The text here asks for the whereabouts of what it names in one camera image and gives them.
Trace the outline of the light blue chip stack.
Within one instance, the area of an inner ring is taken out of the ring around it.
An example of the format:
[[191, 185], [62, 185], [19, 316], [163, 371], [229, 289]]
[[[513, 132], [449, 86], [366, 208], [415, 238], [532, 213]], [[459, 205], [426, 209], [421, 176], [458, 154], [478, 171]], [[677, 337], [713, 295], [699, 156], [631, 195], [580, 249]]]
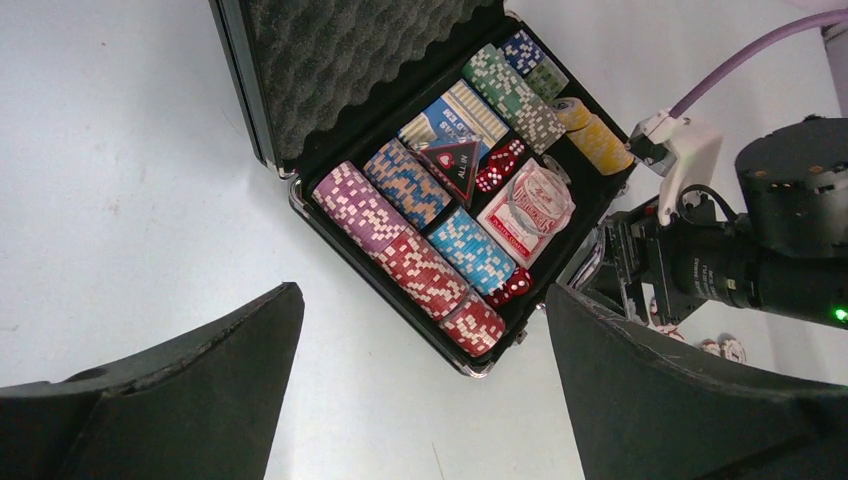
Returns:
[[501, 288], [517, 267], [516, 261], [461, 207], [426, 238], [483, 296]]

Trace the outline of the white red chip stack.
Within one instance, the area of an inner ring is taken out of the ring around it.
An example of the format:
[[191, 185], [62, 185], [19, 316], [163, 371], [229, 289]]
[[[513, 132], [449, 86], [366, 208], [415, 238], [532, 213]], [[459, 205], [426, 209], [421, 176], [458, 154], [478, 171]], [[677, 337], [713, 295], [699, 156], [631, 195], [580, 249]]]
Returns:
[[[677, 341], [683, 343], [687, 342], [683, 334], [679, 331], [677, 325], [660, 324], [659, 307], [655, 297], [652, 297], [650, 300], [648, 313], [650, 316], [648, 327], [650, 329]], [[744, 346], [738, 339], [729, 334], [721, 334], [717, 340], [704, 339], [701, 342], [694, 344], [694, 347], [703, 352], [722, 357], [732, 362], [747, 364], [747, 354]]]

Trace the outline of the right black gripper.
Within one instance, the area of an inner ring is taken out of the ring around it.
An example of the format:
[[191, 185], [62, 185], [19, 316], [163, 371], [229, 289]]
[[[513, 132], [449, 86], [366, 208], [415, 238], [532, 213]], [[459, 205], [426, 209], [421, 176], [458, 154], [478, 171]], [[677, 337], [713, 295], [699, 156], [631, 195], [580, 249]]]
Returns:
[[663, 227], [658, 202], [608, 216], [602, 254], [583, 291], [631, 321], [678, 325], [708, 301], [810, 323], [847, 327], [847, 261], [768, 250], [716, 219], [709, 199]]

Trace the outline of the black poker set case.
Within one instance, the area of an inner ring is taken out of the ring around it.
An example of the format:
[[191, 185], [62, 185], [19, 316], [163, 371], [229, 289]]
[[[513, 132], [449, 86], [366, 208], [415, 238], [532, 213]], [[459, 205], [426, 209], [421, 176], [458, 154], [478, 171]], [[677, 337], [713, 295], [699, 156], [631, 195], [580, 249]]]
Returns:
[[496, 347], [465, 353], [320, 209], [311, 193], [344, 161], [361, 164], [461, 77], [486, 45], [527, 32], [500, 1], [214, 1], [211, 11], [257, 159], [290, 183], [298, 215], [453, 368], [486, 375], [626, 184], [569, 139], [547, 149], [575, 212], [531, 266], [529, 294], [502, 307]]

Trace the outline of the clear round dealer button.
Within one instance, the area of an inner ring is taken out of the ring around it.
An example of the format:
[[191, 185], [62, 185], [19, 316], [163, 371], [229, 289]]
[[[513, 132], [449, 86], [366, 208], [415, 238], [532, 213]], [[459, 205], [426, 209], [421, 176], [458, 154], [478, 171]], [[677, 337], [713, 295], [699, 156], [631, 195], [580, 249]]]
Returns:
[[508, 189], [508, 206], [521, 227], [537, 236], [549, 237], [571, 221], [576, 204], [568, 184], [557, 173], [527, 164]]

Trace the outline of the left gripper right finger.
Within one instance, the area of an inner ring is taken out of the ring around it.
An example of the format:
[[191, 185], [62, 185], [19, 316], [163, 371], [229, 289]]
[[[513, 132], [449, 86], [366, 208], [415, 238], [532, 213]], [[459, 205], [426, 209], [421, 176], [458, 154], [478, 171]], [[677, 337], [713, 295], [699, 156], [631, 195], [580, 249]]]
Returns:
[[843, 479], [847, 390], [735, 363], [554, 285], [546, 316], [588, 479]]

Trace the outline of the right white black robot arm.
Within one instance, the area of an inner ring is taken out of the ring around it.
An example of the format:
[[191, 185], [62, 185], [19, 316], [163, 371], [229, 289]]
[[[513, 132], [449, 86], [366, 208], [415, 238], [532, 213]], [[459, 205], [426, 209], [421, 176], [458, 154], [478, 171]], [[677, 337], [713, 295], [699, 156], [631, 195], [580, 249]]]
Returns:
[[746, 208], [690, 179], [609, 216], [572, 285], [626, 318], [677, 325], [709, 301], [847, 325], [847, 122], [810, 116], [736, 157]]

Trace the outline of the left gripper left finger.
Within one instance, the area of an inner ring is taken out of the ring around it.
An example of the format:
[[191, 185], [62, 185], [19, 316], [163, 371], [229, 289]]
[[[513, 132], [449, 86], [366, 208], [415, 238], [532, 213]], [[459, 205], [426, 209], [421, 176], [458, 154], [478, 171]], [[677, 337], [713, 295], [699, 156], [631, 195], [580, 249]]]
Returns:
[[298, 285], [56, 383], [1, 391], [5, 479], [261, 479], [304, 318]]

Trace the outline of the blue patterned card deck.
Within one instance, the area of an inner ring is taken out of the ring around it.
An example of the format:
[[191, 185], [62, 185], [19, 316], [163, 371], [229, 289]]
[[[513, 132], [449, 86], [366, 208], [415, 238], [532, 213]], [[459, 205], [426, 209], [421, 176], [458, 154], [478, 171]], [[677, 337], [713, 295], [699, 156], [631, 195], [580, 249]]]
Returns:
[[398, 131], [408, 146], [422, 142], [479, 137], [477, 158], [486, 154], [509, 132], [508, 125], [464, 80], [460, 79]]

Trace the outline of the red die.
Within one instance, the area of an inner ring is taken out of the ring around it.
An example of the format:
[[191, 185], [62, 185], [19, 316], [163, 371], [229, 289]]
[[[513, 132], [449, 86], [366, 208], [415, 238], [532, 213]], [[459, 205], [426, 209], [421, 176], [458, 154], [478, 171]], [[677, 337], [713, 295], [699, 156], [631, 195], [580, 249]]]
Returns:
[[506, 305], [516, 297], [520, 297], [529, 292], [533, 287], [534, 280], [529, 270], [522, 266], [517, 266], [509, 279], [491, 294], [486, 295], [484, 300], [494, 308], [500, 308]]

